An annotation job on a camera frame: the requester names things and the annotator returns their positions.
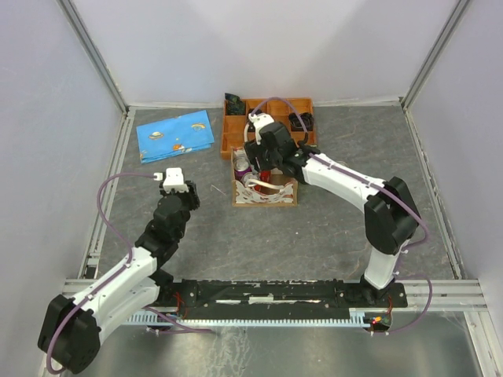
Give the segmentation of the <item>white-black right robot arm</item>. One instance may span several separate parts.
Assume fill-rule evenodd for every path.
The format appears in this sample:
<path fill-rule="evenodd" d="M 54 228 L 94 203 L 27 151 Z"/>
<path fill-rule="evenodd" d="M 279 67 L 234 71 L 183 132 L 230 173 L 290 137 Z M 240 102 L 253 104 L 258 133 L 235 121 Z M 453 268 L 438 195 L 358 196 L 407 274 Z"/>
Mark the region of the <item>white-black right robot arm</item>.
<path fill-rule="evenodd" d="M 295 142 L 283 123 L 270 116 L 252 116 L 255 138 L 244 143 L 258 171 L 278 169 L 304 185 L 324 189 L 352 204 L 363 214 L 365 236 L 372 246 L 362 285 L 362 301 L 378 307 L 389 298 L 398 255 L 423 225 L 407 184 L 394 177 L 372 178 L 331 160 L 304 141 Z"/>

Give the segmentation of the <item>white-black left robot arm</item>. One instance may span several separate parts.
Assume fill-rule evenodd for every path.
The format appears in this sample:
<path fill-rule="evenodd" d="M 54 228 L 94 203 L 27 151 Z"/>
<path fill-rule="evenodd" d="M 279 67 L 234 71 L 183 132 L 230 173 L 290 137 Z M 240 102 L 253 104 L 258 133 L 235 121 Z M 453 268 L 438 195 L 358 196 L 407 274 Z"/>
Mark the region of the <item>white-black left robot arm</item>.
<path fill-rule="evenodd" d="M 152 303 L 166 306 L 172 301 L 173 278 L 162 267 L 177 251 L 200 199 L 196 184 L 181 174 L 154 174 L 153 179 L 160 183 L 161 198 L 144 232 L 127 244 L 127 254 L 80 292 L 50 301 L 38 347 L 51 375 L 79 374 L 133 314 Z"/>

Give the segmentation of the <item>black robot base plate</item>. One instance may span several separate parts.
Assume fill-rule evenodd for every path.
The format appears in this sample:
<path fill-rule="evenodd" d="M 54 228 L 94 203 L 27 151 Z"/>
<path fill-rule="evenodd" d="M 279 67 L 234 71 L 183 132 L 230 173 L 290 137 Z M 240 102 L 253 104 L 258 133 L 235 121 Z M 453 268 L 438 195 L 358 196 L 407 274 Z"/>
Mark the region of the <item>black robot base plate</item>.
<path fill-rule="evenodd" d="M 162 286 L 151 306 L 173 308 L 182 319 L 321 319 L 408 302 L 404 285 L 394 281 L 376 291 L 363 281 L 181 280 Z"/>

